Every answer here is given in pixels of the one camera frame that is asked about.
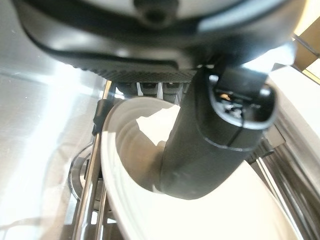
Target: stainless steel surface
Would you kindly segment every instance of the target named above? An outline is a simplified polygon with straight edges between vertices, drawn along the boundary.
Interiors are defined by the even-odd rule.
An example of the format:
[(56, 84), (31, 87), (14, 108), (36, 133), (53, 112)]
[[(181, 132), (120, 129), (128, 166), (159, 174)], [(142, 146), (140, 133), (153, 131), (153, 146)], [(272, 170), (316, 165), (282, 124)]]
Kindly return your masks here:
[(303, 239), (320, 239), (320, 158), (305, 137), (283, 112), (279, 114), (276, 127), (285, 143), (275, 148), (274, 154), (263, 159), (264, 168), (273, 178), (278, 192), (286, 205)]
[(72, 160), (68, 174), (68, 184), (75, 199), (80, 200), (86, 183), (87, 161), (91, 157), (93, 143), (82, 149)]
[[(107, 80), (102, 99), (107, 99), (110, 87), (111, 81)], [(99, 172), (101, 169), (100, 141), (101, 133), (98, 132), (95, 135), (93, 141), (93, 149), (90, 161), (88, 163), (85, 185), (82, 190), (82, 195), (76, 216), (72, 237), (72, 239), (74, 240), (84, 240), (86, 239), (86, 237), (88, 237), (89, 226), (91, 224), (92, 212), (94, 210), (94, 203), (96, 199), (96, 189), (98, 185)]]
[(37, 49), (0, 1), (0, 240), (72, 237), (68, 170), (104, 82)]
[(272, 175), (270, 174), (264, 160), (261, 157), (259, 157), (256, 161), (257, 161), (257, 163), (260, 167), (260, 170), (262, 171), (262, 174), (263, 174), (263, 176), (269, 186), (269, 189), (271, 190), (272, 194), (275, 196), (277, 201), (280, 203), (285, 214), (288, 216), (288, 218), (289, 218), (289, 220), (290, 220), (290, 222), (296, 232), (297, 237), (300, 240), (303, 240), (304, 238), (302, 237), (302, 234), (296, 224), (296, 221), (295, 221), (294, 217), (292, 216), (290, 209), (289, 209), (288, 205), (286, 204), (286, 201), (284, 200), (284, 197), (281, 194), (275, 180), (273, 179)]
[(104, 240), (107, 238), (107, 217), (109, 213), (109, 201), (107, 197), (107, 189), (103, 184), (100, 198), (100, 208), (97, 217), (95, 237), (96, 240)]

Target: white saucer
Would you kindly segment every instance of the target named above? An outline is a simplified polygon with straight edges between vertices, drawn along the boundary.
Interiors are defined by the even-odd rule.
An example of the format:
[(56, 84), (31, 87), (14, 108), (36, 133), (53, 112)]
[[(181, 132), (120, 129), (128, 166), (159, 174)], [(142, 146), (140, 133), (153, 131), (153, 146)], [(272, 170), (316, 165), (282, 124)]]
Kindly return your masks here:
[(161, 153), (178, 111), (171, 103), (136, 97), (118, 103), (105, 120), (101, 167), (123, 236), (130, 240), (297, 239), (283, 210), (245, 161), (202, 198), (183, 200), (157, 191)]

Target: metal rod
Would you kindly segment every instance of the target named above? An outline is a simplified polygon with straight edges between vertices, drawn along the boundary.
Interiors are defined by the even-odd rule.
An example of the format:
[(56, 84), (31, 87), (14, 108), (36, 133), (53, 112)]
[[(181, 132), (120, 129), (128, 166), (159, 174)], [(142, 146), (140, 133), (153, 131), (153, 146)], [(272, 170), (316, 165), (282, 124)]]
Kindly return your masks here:
[[(111, 81), (107, 80), (102, 95), (102, 99), (108, 97)], [(96, 189), (98, 184), (99, 172), (101, 169), (100, 159), (101, 132), (95, 135), (90, 161), (88, 163), (87, 177), (82, 190), (79, 208), (73, 231), (73, 240), (85, 240), (88, 228), (91, 224), (92, 212), (94, 208)]]
[(107, 189), (105, 184), (103, 184), (100, 199), (100, 208), (97, 217), (96, 230), (95, 230), (95, 240), (106, 239), (107, 233), (107, 215), (109, 212), (109, 202), (107, 197)]
[(304, 46), (309, 52), (315, 55), (317, 58), (320, 58), (320, 53), (317, 52), (312, 46), (310, 46), (306, 41), (304, 41), (301, 37), (296, 34), (292, 36), (295, 40), (297, 40), (302, 46)]

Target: black plastic component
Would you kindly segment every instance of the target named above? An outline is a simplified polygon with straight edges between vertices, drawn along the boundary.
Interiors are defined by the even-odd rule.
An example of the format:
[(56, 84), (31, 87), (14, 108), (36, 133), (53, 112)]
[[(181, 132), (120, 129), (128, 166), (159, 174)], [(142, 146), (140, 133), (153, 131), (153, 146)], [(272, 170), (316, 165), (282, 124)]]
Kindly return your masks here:
[(177, 0), (134, 0), (138, 19), (147, 28), (160, 30), (176, 20)]
[(111, 83), (106, 99), (100, 99), (98, 101), (93, 118), (94, 126), (92, 130), (92, 135), (95, 136), (97, 133), (101, 133), (106, 117), (114, 106), (115, 92), (116, 84)]
[(190, 86), (189, 83), (183, 83), (181, 101), (183, 101), (183, 99), (185, 99), (185, 96), (188, 92), (189, 86)]
[(164, 149), (160, 190), (177, 198), (197, 199), (218, 187), (275, 118), (272, 88), (265, 86), (264, 96), (247, 101), (217, 91), (219, 81), (210, 82), (211, 74), (200, 69), (194, 76)]
[(120, 82), (116, 84), (116, 87), (119, 89), (120, 92), (124, 94), (126, 99), (135, 97), (138, 95), (138, 88), (137, 83), (130, 83), (130, 82)]
[(174, 82), (165, 82), (162, 84), (162, 93), (163, 93), (163, 100), (175, 103), (177, 94), (181, 91), (183, 85), (181, 83), (174, 83)]
[[(221, 54), (230, 56), (234, 65), (252, 60), (290, 39), (305, 4), (305, 0), (213, 1), (207, 4), (217, 8), (211, 6), (210, 12), (177, 16), (169, 26), (153, 30), (137, 15), (99, 8), (91, 1), (13, 2), (28, 36), (53, 57), (113, 82), (134, 83), (188, 83), (190, 71), (212, 64)], [(139, 9), (154, 4), (162, 10), (158, 5), (164, 2), (169, 6), (165, 14), (174, 18), (174, 0), (141, 2), (136, 4)]]
[(113, 102), (109, 99), (100, 99), (96, 105), (96, 110), (93, 118), (94, 126), (92, 130), (92, 135), (96, 135), (102, 131), (106, 117), (112, 107)]
[(140, 88), (144, 96), (153, 97), (153, 98), (157, 97), (158, 83), (143, 82), (143, 83), (140, 83)]
[(242, 66), (229, 66), (224, 69), (215, 88), (221, 93), (232, 92), (233, 95), (251, 101), (258, 97), (266, 77), (267, 74), (264, 72), (253, 71)]
[(264, 158), (274, 152), (274, 148), (270, 145), (269, 141), (262, 137), (260, 144), (254, 150), (254, 152), (246, 158), (248, 164), (253, 164), (258, 158)]

